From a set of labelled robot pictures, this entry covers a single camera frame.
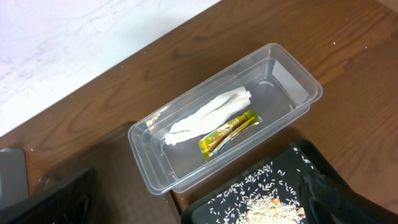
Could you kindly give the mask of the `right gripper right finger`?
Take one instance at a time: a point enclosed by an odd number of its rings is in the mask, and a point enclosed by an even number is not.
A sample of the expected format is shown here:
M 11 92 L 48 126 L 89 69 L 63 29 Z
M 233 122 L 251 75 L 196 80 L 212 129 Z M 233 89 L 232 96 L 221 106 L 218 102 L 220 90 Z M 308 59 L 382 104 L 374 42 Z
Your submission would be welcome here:
M 298 185 L 308 223 L 397 223 L 397 214 L 318 172 L 304 172 Z

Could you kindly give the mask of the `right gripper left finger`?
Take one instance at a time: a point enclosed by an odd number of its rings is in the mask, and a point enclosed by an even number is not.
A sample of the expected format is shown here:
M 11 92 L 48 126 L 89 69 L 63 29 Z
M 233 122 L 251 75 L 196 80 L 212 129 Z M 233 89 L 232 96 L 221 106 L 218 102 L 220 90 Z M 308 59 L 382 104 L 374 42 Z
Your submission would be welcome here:
M 85 169 L 37 195 L 1 209 L 1 223 L 90 223 L 99 191 L 97 170 Z

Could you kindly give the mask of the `white napkin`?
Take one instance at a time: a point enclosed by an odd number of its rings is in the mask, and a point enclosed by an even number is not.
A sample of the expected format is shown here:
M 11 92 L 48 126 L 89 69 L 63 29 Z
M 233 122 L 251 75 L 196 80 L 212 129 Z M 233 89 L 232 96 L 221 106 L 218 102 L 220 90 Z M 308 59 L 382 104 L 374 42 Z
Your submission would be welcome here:
M 197 112 L 173 124 L 164 136 L 165 143 L 174 146 L 215 130 L 233 114 L 249 106 L 250 97 L 250 91 L 243 86 L 218 95 Z

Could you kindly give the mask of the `rice and food scraps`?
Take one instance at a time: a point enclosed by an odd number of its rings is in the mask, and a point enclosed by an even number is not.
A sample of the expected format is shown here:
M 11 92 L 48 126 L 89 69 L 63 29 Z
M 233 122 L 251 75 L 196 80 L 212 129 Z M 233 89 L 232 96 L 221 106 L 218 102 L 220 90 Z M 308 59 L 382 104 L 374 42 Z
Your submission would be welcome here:
M 301 149 L 288 149 L 212 196 L 200 223 L 307 223 L 298 185 L 314 168 Z

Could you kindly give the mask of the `green snack wrapper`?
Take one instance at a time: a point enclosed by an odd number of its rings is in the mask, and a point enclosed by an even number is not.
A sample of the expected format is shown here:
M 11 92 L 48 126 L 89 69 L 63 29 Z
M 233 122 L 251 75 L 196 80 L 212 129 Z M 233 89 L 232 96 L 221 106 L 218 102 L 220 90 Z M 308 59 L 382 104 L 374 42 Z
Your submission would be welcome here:
M 258 122 L 258 114 L 254 110 L 248 110 L 200 139 L 198 147 L 204 158 L 209 161 L 239 133 Z

